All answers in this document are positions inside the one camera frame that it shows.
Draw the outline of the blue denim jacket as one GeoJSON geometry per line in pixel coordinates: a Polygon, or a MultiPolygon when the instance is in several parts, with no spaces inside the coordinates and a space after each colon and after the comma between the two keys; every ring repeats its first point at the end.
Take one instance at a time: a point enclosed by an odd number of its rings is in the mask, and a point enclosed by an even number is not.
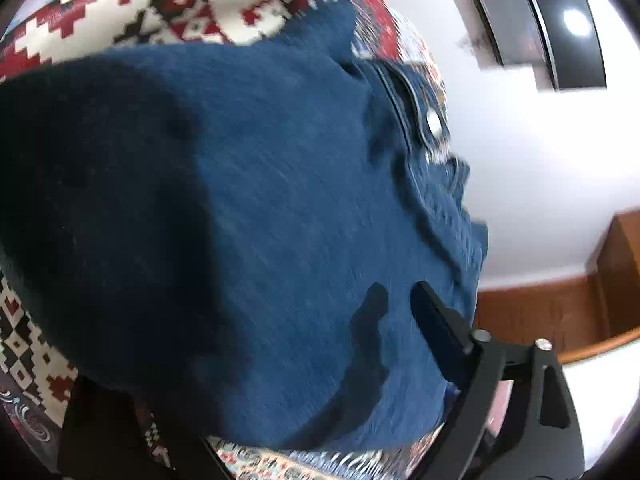
{"type": "Polygon", "coordinates": [[[486,226],[433,90],[320,4],[248,47],[106,50],[1,87],[1,267],[81,374],[200,434],[400,448],[446,380],[420,282],[472,318],[486,226]]]}

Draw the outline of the patchwork patterned bedspread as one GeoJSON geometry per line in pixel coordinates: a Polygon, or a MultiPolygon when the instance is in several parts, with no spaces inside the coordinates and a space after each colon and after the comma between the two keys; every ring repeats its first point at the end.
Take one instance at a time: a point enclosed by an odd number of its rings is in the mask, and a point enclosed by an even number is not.
{"type": "MultiPolygon", "coordinates": [[[[274,34],[322,0],[27,0],[1,40],[1,75],[68,61],[110,47],[188,41],[249,44],[274,34]]],[[[384,0],[350,0],[352,45],[362,58],[412,65],[445,91],[416,29],[384,0]]],[[[1,284],[1,474],[58,475],[63,418],[77,372],[42,336],[9,281],[1,284]]]]}

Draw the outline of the wall mounted dark screen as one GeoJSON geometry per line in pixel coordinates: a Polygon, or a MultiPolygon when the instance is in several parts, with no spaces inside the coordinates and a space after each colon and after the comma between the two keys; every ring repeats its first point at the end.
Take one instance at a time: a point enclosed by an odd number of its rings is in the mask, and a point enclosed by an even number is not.
{"type": "Polygon", "coordinates": [[[536,16],[528,0],[474,0],[492,52],[502,66],[546,65],[536,16]]]}

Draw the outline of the black curved wall lamp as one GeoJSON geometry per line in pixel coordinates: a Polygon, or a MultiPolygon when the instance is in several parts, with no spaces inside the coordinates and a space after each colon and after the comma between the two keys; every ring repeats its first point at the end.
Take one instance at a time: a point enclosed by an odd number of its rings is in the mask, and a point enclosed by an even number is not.
{"type": "Polygon", "coordinates": [[[602,49],[588,0],[529,0],[534,8],[553,87],[604,88],[602,49]]]}

